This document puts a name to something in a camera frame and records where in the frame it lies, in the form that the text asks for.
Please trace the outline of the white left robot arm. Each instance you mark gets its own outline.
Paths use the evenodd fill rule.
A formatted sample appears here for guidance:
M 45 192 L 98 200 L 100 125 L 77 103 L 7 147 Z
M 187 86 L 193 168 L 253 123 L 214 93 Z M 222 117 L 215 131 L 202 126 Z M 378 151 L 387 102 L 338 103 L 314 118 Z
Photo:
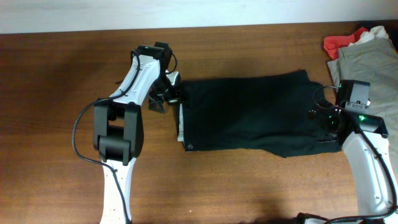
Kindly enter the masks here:
M 94 107 L 93 145 L 104 172 L 102 223 L 131 223 L 132 171 L 144 144 L 142 104 L 164 113 L 164 103 L 179 101 L 180 74 L 169 71 L 175 57 L 169 44 L 140 45 L 131 52 L 131 67 L 109 100 Z

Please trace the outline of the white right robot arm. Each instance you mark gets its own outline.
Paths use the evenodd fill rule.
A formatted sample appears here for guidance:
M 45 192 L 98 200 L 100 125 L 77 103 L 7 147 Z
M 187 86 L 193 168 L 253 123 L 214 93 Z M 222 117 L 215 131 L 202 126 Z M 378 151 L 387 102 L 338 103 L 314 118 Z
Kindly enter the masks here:
M 354 178 L 358 214 L 338 218 L 308 217 L 304 223 L 397 223 L 397 182 L 389 158 L 389 141 L 382 117 L 368 113 L 370 84 L 341 80 L 336 101 L 312 95 L 310 114 L 325 125 L 341 145 Z

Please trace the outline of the black shorts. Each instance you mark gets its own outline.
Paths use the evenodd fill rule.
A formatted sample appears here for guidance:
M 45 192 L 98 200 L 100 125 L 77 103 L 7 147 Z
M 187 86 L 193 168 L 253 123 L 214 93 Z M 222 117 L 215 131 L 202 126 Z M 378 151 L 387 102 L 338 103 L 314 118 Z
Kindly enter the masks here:
M 187 152 L 261 149 L 280 157 L 338 152 L 323 122 L 310 119 L 321 84 L 305 70 L 254 78 L 185 80 L 180 135 Z

